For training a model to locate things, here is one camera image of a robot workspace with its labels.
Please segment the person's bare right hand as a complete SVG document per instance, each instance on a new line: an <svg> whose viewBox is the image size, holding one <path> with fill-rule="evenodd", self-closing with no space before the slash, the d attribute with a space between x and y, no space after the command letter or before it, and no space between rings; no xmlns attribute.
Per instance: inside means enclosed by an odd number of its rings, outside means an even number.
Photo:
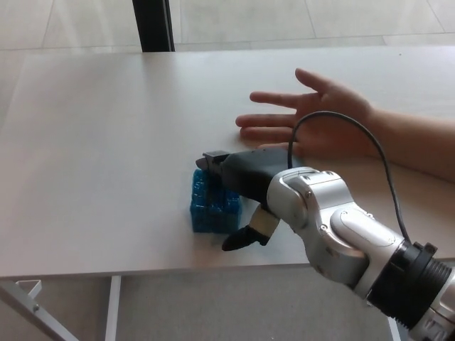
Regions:
<svg viewBox="0 0 455 341"><path fill-rule="evenodd" d="M374 117L367 99L339 82L297 68L296 79L311 93L252 92L250 100L293 109L293 114L244 114L236 118L240 138L258 148L287 148L301 158L360 158L375 153L368 137L353 124L337 117L307 119L292 135L298 121L314 112L337 112L367 127Z"/></svg>

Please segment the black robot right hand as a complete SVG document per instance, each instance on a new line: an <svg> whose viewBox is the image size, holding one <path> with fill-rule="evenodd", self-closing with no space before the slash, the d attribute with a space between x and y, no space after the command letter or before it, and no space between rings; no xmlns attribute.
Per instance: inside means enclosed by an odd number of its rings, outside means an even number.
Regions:
<svg viewBox="0 0 455 341"><path fill-rule="evenodd" d="M212 151L196 161L190 203L195 233L225 234L223 251L268 244L279 224L267 202L273 177L288 168L287 151Z"/></svg>

